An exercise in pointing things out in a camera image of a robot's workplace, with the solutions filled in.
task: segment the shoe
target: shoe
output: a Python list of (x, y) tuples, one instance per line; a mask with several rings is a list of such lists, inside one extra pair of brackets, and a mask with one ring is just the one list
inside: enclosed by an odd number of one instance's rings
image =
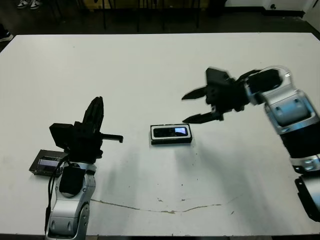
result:
[(30, 9), (35, 10), (38, 9), (42, 5), (42, 1), (40, 0), (32, 0)]
[(13, 38), (14, 36), (10, 32), (7, 32), (4, 35), (0, 35), (0, 43), (5, 41), (11, 41)]
[(20, 0), (19, 4), (16, 6), (18, 9), (25, 9), (30, 5), (30, 0)]

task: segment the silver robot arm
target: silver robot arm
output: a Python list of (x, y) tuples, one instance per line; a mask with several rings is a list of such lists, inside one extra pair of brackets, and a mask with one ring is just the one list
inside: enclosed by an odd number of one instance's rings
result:
[(45, 232), (46, 240), (63, 239), (84, 240), (86, 238), (90, 200), (96, 188), (94, 164), (70, 162), (75, 168), (85, 171), (80, 191), (76, 194), (61, 192), (61, 175), (55, 185), (56, 201), (50, 214)]
[[(84, 240), (90, 214), (90, 200), (96, 188), (96, 159), (102, 157), (103, 140), (123, 142), (121, 135), (100, 133), (104, 118), (102, 97), (96, 97), (85, 111), (82, 122), (54, 123), (50, 132), (55, 144), (68, 155), (58, 164), (48, 184), (48, 207), (45, 213), (46, 240)], [(62, 175), (55, 185), (56, 201), (51, 211), (51, 197), (57, 169)]]
[(245, 105), (264, 104), (265, 112), (290, 154), (298, 196), (308, 216), (320, 222), (320, 118), (308, 97), (293, 85), (291, 72), (282, 66), (252, 70), (238, 80), (226, 71), (208, 68), (207, 86), (187, 93), (182, 99), (206, 97), (211, 112), (183, 122), (202, 124), (224, 119), (223, 114), (243, 111)]

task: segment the black cable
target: black cable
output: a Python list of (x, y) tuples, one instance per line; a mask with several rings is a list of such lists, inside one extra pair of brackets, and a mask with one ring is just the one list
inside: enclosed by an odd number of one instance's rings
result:
[(70, 164), (68, 155), (63, 157), (60, 160), (60, 162), (57, 164), (56, 168), (54, 169), (54, 171), (51, 174), (50, 179), (49, 179), (49, 183), (48, 183), (48, 206), (45, 209), (44, 232), (47, 231), (47, 225), (48, 225), (49, 217), (50, 217), (50, 213), (51, 213), (51, 199), (52, 199), (52, 194), (53, 194), (53, 191), (54, 191), (56, 174), (57, 174), (58, 169), (61, 167), (61, 165), (64, 162), (67, 162), (68, 164)]

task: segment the table surface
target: table surface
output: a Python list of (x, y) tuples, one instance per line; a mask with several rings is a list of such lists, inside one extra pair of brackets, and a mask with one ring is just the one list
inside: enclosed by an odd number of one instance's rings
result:
[(319, 233), (263, 106), (192, 125), (191, 145), (149, 139), (150, 125), (210, 110), (181, 101), (210, 66), (235, 77), (286, 66), (320, 112), (319, 56), (309, 33), (16, 36), (0, 54), (0, 233), (44, 233), (48, 178), (28, 169), (40, 149), (60, 150), (49, 126), (81, 121), (96, 96), (101, 132), (124, 141), (101, 147), (88, 235)]

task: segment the stain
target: stain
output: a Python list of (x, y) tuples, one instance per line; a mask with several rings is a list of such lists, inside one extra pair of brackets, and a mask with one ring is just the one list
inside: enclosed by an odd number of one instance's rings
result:
[(193, 208), (187, 209), (182, 211), (183, 213), (189, 212), (191, 210), (195, 210), (195, 209), (202, 209), (202, 208), (207, 208), (207, 207), (211, 207), (211, 206), (221, 206), (221, 204), (211, 204), (211, 205), (203, 205), (203, 206), (195, 206)]
[(238, 198), (242, 197), (242, 195), (243, 195), (243, 193), (242, 193), (242, 194), (240, 194), (239, 196), (236, 196), (236, 197), (232, 198), (232, 199), (231, 199), (230, 201), (228, 201), (226, 204), (229, 204), (229, 203), (233, 202), (234, 200), (236, 200), (236, 199), (238, 199)]
[(102, 203), (102, 204), (107, 204), (107, 205), (112, 205), (112, 206), (117, 206), (117, 207), (121, 207), (121, 208), (127, 208), (127, 209), (133, 209), (133, 210), (141, 210), (140, 208), (136, 208), (136, 207), (132, 207), (132, 206), (126, 206), (126, 205), (120, 205), (120, 204), (101, 201), (101, 200), (91, 199), (91, 201), (97, 202), (97, 203)]
[(174, 211), (174, 210), (171, 210), (171, 211), (160, 211), (160, 213), (176, 214), (176, 211)]
[(126, 209), (139, 210), (139, 211), (152, 212), (152, 213), (162, 213), (162, 214), (186, 213), (186, 212), (189, 212), (189, 211), (192, 211), (192, 210), (195, 210), (195, 209), (207, 208), (207, 207), (212, 207), (212, 206), (221, 206), (221, 204), (211, 204), (211, 205), (195, 206), (195, 207), (189, 208), (187, 210), (183, 210), (183, 211), (178, 211), (178, 210), (156, 211), (156, 210), (151, 210), (151, 209), (142, 209), (142, 208), (136, 208), (136, 207), (132, 207), (132, 206), (120, 205), (120, 204), (116, 204), (116, 203), (111, 203), (111, 202), (106, 202), (106, 201), (101, 201), (101, 200), (95, 200), (95, 199), (91, 199), (91, 201), (97, 202), (97, 203), (101, 203), (101, 204), (107, 204), (107, 205), (112, 205), (112, 206), (116, 206), (116, 207), (126, 208)]

